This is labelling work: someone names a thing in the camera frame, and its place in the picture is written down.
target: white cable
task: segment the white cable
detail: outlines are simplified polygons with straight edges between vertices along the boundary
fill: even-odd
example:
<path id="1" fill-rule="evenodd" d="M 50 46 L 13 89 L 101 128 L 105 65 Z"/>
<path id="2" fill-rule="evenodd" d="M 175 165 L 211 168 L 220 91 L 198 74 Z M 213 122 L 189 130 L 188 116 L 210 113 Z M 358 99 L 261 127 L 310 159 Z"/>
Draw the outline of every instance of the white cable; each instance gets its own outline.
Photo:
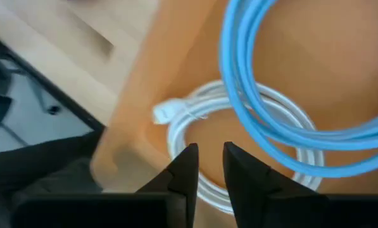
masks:
<path id="1" fill-rule="evenodd" d="M 265 85 L 257 84 L 257 86 L 264 103 L 279 120 L 296 127 L 315 130 L 307 114 L 290 99 Z M 156 105 L 153 108 L 154 123 L 169 124 L 167 143 L 171 159 L 176 158 L 186 148 L 184 135 L 191 123 L 202 120 L 215 111 L 230 108 L 232 106 L 221 80 L 197 88 L 185 99 L 169 99 Z M 321 150 L 296 148 L 296 151 L 298 161 L 309 165 L 324 166 L 324 154 Z M 293 180 L 316 190 L 322 178 L 295 173 Z M 212 183 L 201 172 L 199 173 L 198 196 L 215 208 L 233 214 L 227 190 Z"/>

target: coiled cable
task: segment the coiled cable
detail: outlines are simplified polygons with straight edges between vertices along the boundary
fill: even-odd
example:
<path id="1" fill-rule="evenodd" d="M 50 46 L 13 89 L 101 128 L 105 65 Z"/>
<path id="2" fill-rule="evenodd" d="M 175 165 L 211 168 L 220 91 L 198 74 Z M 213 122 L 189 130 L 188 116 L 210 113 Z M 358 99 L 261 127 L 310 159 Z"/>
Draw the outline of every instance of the coiled cable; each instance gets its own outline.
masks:
<path id="1" fill-rule="evenodd" d="M 279 120 L 304 129 L 314 130 L 314 124 L 308 116 L 291 100 L 277 91 L 258 84 L 262 100 L 271 113 Z M 156 124 L 169 124 L 167 133 L 168 152 L 171 159 L 176 158 L 186 148 L 184 135 L 188 126 L 194 121 L 205 118 L 210 113 L 232 108 L 221 80 L 207 83 L 184 99 L 169 99 L 153 108 L 153 118 Z M 296 148 L 297 160 L 310 165 L 323 166 L 324 154 L 321 150 Z M 312 177 L 295 173 L 293 180 L 316 190 L 321 182 L 320 177 Z M 198 196 L 218 208 L 233 214 L 229 195 L 226 189 L 199 174 Z"/>
<path id="2" fill-rule="evenodd" d="M 263 102 L 253 75 L 253 50 L 260 24 L 275 0 L 231 0 L 220 38 L 220 71 L 235 112 L 250 136 L 271 157 L 296 172 L 320 177 L 350 177 L 378 168 L 378 155 L 342 167 L 302 163 L 281 152 L 268 138 L 298 148 L 354 151 L 378 148 L 378 117 L 359 127 L 312 131 L 278 120 Z M 247 106 L 256 113 L 255 118 Z"/>

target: ethernet cable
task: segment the ethernet cable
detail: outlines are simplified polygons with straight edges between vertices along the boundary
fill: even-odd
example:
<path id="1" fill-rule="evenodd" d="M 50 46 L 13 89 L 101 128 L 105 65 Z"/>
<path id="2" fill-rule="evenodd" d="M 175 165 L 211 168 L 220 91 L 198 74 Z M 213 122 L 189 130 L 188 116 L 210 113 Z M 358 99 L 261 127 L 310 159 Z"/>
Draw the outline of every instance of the ethernet cable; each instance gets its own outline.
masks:
<path id="1" fill-rule="evenodd" d="M 359 127 L 338 131 L 314 131 L 291 126 L 277 119 L 263 102 L 255 85 L 253 51 L 260 24 L 275 0 L 231 0 L 225 12 L 220 38 L 220 71 L 239 120 L 250 136 L 271 157 L 296 172 L 340 178 L 360 175 L 378 168 L 378 155 L 341 167 L 320 167 L 291 158 L 268 138 L 297 148 L 354 151 L 378 148 L 378 117 Z M 256 119 L 249 111 L 256 113 Z"/>

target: wooden surface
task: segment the wooden surface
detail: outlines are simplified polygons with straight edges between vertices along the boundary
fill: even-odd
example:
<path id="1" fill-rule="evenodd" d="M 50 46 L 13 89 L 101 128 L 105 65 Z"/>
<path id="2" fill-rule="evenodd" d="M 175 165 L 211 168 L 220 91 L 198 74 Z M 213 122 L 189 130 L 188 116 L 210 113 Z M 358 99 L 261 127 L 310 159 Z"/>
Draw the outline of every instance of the wooden surface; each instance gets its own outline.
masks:
<path id="1" fill-rule="evenodd" d="M 169 162 L 167 126 L 153 125 L 151 109 L 220 78 L 218 38 L 226 1 L 162 1 L 140 57 L 122 92 L 92 169 L 104 186 L 117 181 L 114 157 L 131 150 L 154 167 Z M 378 115 L 378 0 L 279 1 L 258 34 L 256 80 L 283 92 L 320 130 L 352 127 Z M 245 133 L 232 111 L 210 115 L 187 131 L 197 142 L 201 170 L 224 186 L 222 145 L 234 141 L 287 176 Z M 285 152 L 294 149 L 281 146 Z M 378 151 L 327 151 L 327 165 L 345 165 Z M 323 193 L 378 193 L 378 170 L 325 179 Z"/>
<path id="2" fill-rule="evenodd" d="M 107 124 L 154 1 L 0 0 L 0 40 Z"/>

